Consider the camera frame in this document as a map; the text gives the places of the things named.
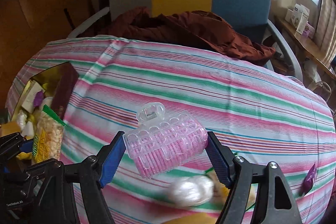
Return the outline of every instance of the metal bolt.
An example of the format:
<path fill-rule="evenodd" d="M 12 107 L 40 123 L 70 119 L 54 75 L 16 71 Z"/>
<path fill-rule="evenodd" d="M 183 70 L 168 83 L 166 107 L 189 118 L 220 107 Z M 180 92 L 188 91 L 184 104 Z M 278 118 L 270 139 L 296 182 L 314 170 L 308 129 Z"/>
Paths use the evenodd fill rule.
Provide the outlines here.
<path fill-rule="evenodd" d="M 235 160 L 237 162 L 244 162 L 245 159 L 242 156 L 235 156 Z"/>
<path fill-rule="evenodd" d="M 273 169 L 277 169 L 277 168 L 278 168 L 278 164 L 277 164 L 276 162 L 273 162 L 273 161 L 271 161 L 271 162 L 269 163 L 269 166 L 270 166 L 271 168 L 273 168 Z"/>
<path fill-rule="evenodd" d="M 97 160 L 97 157 L 96 156 L 88 156 L 87 157 L 89 159 L 89 161 L 91 162 L 95 162 Z"/>

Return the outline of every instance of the brown cloth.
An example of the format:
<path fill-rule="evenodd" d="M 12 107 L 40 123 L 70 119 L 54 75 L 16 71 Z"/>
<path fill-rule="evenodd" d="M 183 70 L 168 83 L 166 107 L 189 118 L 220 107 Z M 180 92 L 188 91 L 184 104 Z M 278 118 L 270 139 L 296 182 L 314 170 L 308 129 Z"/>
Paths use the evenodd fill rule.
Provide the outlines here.
<path fill-rule="evenodd" d="M 118 16 L 100 34 L 216 51 L 259 66 L 275 53 L 275 48 L 251 42 L 218 15 L 204 11 L 150 18 L 146 7 L 137 7 Z"/>

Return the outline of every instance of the striped tablecloth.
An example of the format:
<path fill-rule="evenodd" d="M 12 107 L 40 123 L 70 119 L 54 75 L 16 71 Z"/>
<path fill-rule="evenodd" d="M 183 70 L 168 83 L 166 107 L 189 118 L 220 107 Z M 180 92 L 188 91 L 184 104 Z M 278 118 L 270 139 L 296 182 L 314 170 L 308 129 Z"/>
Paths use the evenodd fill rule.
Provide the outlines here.
<path fill-rule="evenodd" d="M 28 79 L 71 61 L 80 79 L 68 104 L 61 160 L 80 162 L 110 143 L 117 131 L 138 125 L 135 114 L 148 102 L 168 113 L 187 110 L 221 143 L 250 162 L 276 161 L 296 198 L 303 223 L 318 223 L 335 177 L 335 128 L 326 103 L 293 78 L 214 52 L 108 36 L 50 42 L 31 58 L 14 80 L 7 107 L 12 113 Z M 303 198 L 298 190 L 316 163 L 318 176 Z M 211 167 L 206 155 L 142 179 L 125 155 L 104 196 L 116 223 L 162 223 L 194 212 L 217 217 L 218 196 L 189 209 L 175 208 L 167 186 L 182 176 Z M 78 185 L 77 208 L 87 223 Z M 249 223 L 249 210 L 243 223 Z"/>

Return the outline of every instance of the brown jacket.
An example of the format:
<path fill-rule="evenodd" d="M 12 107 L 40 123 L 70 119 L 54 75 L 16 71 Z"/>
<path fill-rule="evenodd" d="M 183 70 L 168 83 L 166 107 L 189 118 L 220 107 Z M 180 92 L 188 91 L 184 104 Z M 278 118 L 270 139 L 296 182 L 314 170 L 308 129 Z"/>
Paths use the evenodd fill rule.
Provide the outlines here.
<path fill-rule="evenodd" d="M 150 18 L 146 7 L 137 7 L 118 16 L 100 34 L 211 50 L 260 66 L 275 53 L 273 47 L 251 42 L 218 15 L 204 11 Z"/>

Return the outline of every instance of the purple object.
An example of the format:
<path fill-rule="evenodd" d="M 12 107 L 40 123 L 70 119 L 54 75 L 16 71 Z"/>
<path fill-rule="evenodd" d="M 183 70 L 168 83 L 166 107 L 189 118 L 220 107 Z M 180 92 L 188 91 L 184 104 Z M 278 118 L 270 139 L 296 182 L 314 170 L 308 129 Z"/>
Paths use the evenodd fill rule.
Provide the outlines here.
<path fill-rule="evenodd" d="M 314 164 L 308 171 L 308 174 L 305 177 L 304 182 L 302 184 L 301 190 L 304 195 L 306 195 L 313 188 L 316 176 L 317 176 L 317 168 L 316 165 Z"/>
<path fill-rule="evenodd" d="M 35 95 L 35 98 L 34 98 L 34 101 L 33 101 L 33 105 L 34 107 L 38 107 L 42 104 L 43 102 L 43 99 L 44 99 L 44 94 L 43 94 L 43 91 L 40 90 L 38 93 L 36 93 Z"/>

